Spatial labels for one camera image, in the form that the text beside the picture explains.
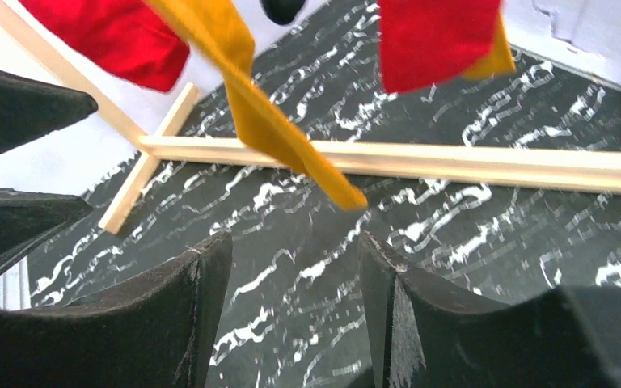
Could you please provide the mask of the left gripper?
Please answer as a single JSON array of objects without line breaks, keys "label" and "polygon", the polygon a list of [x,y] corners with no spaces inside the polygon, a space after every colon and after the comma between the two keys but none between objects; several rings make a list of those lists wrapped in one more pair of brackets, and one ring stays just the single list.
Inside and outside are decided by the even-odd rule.
[{"label": "left gripper", "polygon": [[[97,110],[97,102],[86,92],[0,70],[0,154],[76,124]],[[0,276],[91,211],[78,196],[0,188]]]}]

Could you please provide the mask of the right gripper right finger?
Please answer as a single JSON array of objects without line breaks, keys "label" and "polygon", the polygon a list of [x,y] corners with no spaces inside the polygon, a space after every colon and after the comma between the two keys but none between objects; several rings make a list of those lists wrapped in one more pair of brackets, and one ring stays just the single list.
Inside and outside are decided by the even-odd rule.
[{"label": "right gripper right finger", "polygon": [[621,288],[509,305],[359,238],[372,365],[356,387],[621,387]]}]

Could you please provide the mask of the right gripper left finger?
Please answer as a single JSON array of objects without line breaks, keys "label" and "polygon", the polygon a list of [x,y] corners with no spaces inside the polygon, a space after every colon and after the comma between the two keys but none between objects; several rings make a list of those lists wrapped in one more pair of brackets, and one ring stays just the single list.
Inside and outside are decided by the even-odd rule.
[{"label": "right gripper left finger", "polygon": [[0,387],[202,387],[233,242],[182,255],[66,306],[0,310]]}]

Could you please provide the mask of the mustard yellow sock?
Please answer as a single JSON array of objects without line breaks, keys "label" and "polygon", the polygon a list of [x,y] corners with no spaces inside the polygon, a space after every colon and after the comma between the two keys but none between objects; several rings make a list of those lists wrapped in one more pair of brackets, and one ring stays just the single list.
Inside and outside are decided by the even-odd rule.
[{"label": "mustard yellow sock", "polygon": [[239,140],[310,176],[344,210],[366,206],[355,188],[251,81],[255,42],[231,1],[153,1],[151,8],[220,71]]}]

